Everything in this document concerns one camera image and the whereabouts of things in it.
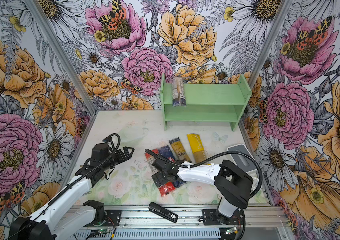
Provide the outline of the red spaghetti bag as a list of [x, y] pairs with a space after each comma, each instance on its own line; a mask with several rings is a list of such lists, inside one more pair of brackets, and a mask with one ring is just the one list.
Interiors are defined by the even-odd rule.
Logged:
[[170, 181], [166, 181], [165, 178], [162, 176], [162, 173], [153, 166], [155, 158], [147, 153], [145, 153], [145, 156], [152, 172], [152, 179], [156, 187], [158, 188], [161, 196], [163, 197], [173, 192], [176, 189], [174, 184]]

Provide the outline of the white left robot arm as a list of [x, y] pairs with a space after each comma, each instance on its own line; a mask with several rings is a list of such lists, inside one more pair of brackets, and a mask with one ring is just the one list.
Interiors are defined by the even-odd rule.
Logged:
[[112, 144], [96, 144], [92, 155], [75, 173], [70, 182], [45, 205], [29, 217], [15, 220], [9, 233], [10, 240], [65, 240], [80, 228], [89, 225], [102, 225], [108, 221], [105, 205], [98, 201], [87, 201], [79, 210], [64, 216], [74, 203], [88, 193], [107, 170], [130, 160], [135, 149], [117, 149]]

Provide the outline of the clear spaghetti bag dark ends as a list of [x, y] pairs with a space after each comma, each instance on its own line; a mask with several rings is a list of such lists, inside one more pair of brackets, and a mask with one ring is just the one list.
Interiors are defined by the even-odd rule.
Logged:
[[181, 77], [175, 77], [172, 81], [172, 103], [173, 107], [186, 107], [184, 82]]

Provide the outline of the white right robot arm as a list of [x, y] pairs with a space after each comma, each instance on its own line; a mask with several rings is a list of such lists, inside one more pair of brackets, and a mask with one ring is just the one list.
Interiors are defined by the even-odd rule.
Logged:
[[219, 165], [198, 165], [189, 162], [171, 162], [155, 158], [152, 166], [170, 182], [197, 182], [214, 186], [222, 195], [217, 215], [229, 219], [238, 209], [246, 209], [259, 190], [254, 188], [254, 178], [229, 160]]

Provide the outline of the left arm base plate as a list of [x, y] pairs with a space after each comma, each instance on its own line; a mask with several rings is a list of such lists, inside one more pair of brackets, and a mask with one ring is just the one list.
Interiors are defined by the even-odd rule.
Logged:
[[105, 217], [102, 221], [92, 223], [94, 227], [119, 227], [122, 218], [121, 210], [105, 210]]

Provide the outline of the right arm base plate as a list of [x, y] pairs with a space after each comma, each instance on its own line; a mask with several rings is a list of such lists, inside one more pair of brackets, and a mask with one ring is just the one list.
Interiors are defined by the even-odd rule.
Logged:
[[231, 217], [226, 217], [217, 209], [202, 209], [202, 216], [199, 220], [205, 226], [243, 226], [245, 214], [242, 209], [236, 209]]

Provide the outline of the blue Barilla spaghetti bag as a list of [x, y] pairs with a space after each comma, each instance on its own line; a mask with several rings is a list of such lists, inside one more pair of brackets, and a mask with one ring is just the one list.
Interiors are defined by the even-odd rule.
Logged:
[[[175, 163], [176, 162], [176, 158], [172, 152], [172, 150], [170, 149], [169, 146], [164, 146], [158, 149], [159, 154], [165, 158], [167, 158], [168, 160], [170, 160], [171, 162]], [[182, 181], [176, 181], [175, 183], [173, 183], [173, 185], [175, 186], [175, 188], [180, 188], [182, 185], [184, 184], [184, 182]]]

